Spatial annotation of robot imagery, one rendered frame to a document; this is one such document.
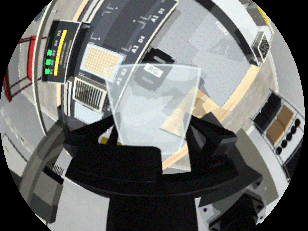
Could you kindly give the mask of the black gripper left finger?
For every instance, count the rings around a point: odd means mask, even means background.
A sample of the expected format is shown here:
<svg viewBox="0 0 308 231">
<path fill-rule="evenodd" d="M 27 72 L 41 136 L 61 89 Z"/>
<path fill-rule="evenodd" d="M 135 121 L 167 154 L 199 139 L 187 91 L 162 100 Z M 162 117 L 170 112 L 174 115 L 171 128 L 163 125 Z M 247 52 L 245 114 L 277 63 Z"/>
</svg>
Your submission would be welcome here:
<svg viewBox="0 0 308 231">
<path fill-rule="evenodd" d="M 98 142 L 99 137 L 113 126 L 111 134 L 106 144 L 116 144 L 118 141 L 118 132 L 114 122 L 113 115 L 93 122 L 81 128 L 71 131 L 66 138 L 79 139 L 86 142 Z"/>
</svg>

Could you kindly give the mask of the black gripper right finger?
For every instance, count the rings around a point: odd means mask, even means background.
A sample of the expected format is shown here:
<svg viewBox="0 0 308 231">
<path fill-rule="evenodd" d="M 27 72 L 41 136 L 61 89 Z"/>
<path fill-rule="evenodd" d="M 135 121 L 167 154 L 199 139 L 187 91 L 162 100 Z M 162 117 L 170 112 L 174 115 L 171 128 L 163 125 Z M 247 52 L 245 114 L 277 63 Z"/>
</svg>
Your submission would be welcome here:
<svg viewBox="0 0 308 231">
<path fill-rule="evenodd" d="M 206 138 L 202 150 L 194 137 L 191 126 Z M 200 170 L 212 157 L 226 155 L 238 140 L 234 132 L 193 115 L 185 136 L 191 172 Z"/>
</svg>

